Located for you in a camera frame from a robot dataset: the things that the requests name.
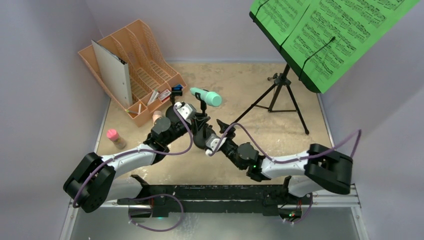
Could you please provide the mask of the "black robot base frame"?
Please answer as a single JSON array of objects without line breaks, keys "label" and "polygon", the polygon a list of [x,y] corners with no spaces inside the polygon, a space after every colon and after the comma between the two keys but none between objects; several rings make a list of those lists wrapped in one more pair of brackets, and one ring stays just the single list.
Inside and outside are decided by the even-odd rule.
[{"label": "black robot base frame", "polygon": [[168,217],[170,213],[262,214],[288,217],[291,211],[300,216],[300,207],[311,203],[311,193],[303,197],[289,194],[288,182],[255,185],[158,185],[141,184],[135,197],[120,197],[118,205],[152,207],[151,216]]}]

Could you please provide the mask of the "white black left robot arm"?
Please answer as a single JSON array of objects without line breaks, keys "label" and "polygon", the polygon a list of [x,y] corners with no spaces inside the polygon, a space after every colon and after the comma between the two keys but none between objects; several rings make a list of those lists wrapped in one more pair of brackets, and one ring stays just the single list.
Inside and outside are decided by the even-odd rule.
[{"label": "white black left robot arm", "polygon": [[63,190],[72,198],[74,208],[91,213],[107,200],[117,177],[171,156],[169,144],[185,134],[193,138],[195,132],[209,120],[209,116],[201,117],[199,114],[177,122],[160,117],[154,122],[146,140],[134,148],[111,155],[86,154],[65,181]]}]

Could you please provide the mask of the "mint green toy microphone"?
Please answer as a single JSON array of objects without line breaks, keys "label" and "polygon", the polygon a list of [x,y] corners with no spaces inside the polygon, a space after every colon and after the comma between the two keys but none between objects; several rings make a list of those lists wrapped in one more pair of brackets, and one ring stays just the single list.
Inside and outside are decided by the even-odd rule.
[{"label": "mint green toy microphone", "polygon": [[219,107],[222,104],[222,97],[214,92],[205,89],[191,87],[190,93],[198,100],[204,101],[208,106]]}]

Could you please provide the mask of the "black mic stand for pink mic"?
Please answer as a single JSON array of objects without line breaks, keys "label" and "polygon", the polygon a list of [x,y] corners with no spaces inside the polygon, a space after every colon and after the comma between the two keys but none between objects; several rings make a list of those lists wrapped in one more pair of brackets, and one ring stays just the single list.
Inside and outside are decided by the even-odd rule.
[{"label": "black mic stand for pink mic", "polygon": [[171,88],[171,95],[170,95],[170,102],[171,106],[167,108],[165,112],[165,116],[172,122],[177,123],[179,121],[179,118],[177,117],[176,113],[174,112],[174,105],[176,103],[176,97],[181,97],[183,95],[183,90],[172,90]]}]

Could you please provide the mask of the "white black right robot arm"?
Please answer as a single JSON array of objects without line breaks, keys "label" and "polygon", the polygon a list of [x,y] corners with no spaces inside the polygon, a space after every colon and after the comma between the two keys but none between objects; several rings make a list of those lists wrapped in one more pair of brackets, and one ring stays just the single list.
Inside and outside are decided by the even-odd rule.
[{"label": "white black right robot arm", "polygon": [[288,204],[319,190],[348,195],[351,191],[353,158],[313,143],[309,149],[293,155],[269,156],[252,140],[236,144],[234,126],[219,122],[222,136],[212,131],[205,140],[205,153],[211,157],[222,152],[239,170],[256,181],[285,177],[280,196]]}]

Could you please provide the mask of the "pink toy microphone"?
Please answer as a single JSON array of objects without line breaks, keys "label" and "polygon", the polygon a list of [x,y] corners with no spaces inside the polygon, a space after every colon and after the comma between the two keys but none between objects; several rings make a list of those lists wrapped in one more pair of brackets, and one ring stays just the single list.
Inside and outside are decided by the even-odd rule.
[{"label": "pink toy microphone", "polygon": [[153,124],[159,119],[163,117],[163,113],[160,110],[154,111],[152,115],[152,122]]}]

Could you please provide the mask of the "black mic stand with green mic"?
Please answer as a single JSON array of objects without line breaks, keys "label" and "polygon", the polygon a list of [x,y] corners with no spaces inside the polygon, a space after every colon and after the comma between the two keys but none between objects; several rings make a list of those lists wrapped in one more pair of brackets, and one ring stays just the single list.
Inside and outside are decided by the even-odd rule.
[{"label": "black mic stand with green mic", "polygon": [[[201,112],[197,112],[197,113],[207,114],[206,113],[207,104],[204,101],[202,101],[202,100],[199,100],[199,102],[200,102]],[[201,129],[200,132],[198,132],[196,135],[193,135],[194,144],[199,149],[202,149],[202,150],[205,149],[206,140],[208,139],[208,130],[207,129],[209,127],[210,126],[206,123],[206,125]]]}]

